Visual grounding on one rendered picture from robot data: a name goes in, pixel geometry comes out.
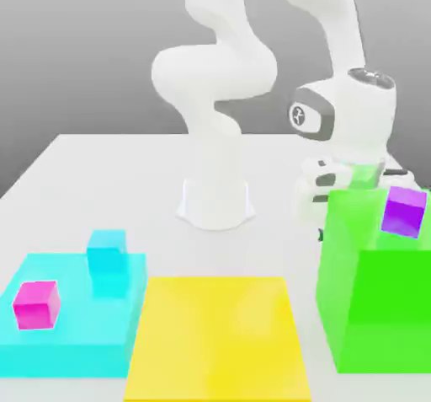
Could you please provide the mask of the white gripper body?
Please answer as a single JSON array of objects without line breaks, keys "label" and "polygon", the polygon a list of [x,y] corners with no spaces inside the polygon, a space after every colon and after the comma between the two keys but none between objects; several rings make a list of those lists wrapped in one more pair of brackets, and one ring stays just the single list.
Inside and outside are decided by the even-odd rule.
[{"label": "white gripper body", "polygon": [[304,169],[295,185],[295,215],[324,222],[329,193],[333,190],[387,190],[401,186],[416,190],[414,174],[400,168]]}]

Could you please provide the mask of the small purple cube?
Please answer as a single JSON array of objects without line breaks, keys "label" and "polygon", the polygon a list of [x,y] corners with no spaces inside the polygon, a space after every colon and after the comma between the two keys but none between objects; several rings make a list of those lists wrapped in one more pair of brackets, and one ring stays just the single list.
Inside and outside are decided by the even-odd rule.
[{"label": "small purple cube", "polygon": [[417,239],[427,200],[428,194],[423,190],[391,186],[386,198],[381,231]]}]

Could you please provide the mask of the small cyan cube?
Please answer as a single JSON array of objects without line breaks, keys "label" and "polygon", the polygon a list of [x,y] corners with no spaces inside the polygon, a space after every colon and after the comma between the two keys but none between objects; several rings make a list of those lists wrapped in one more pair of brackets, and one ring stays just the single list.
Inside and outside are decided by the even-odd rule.
[{"label": "small cyan cube", "polygon": [[86,253],[94,296],[126,297],[130,285],[130,266],[125,230],[94,230]]}]

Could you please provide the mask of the small magenta cube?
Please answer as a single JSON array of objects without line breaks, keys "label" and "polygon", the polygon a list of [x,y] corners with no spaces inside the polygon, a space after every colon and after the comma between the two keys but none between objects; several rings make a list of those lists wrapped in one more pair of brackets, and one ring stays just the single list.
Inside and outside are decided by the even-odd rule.
[{"label": "small magenta cube", "polygon": [[13,300],[19,330],[53,329],[60,308],[57,281],[25,281]]}]

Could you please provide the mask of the large green box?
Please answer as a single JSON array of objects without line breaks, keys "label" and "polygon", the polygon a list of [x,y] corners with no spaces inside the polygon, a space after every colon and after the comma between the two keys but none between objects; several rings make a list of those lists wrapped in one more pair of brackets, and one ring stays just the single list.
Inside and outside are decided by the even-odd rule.
[{"label": "large green box", "polygon": [[380,229],[388,190],[334,190],[316,300],[338,373],[431,373],[431,193],[417,239]]}]

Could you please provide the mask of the large yellow box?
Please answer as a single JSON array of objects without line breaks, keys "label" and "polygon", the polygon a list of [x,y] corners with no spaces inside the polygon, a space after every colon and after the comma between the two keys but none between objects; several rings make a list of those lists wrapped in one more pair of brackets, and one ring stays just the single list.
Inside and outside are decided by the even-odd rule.
[{"label": "large yellow box", "polygon": [[311,402],[285,279],[150,278],[124,402]]}]

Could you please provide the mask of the large cyan box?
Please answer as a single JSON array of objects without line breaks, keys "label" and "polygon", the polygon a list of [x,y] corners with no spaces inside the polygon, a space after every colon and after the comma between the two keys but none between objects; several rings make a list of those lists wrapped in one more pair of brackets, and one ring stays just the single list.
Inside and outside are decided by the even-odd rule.
[{"label": "large cyan box", "polygon": [[[148,280],[146,256],[119,274],[88,269],[84,254],[29,254],[0,295],[0,378],[124,378]],[[26,281],[56,281],[51,330],[19,330],[13,300]]]}]

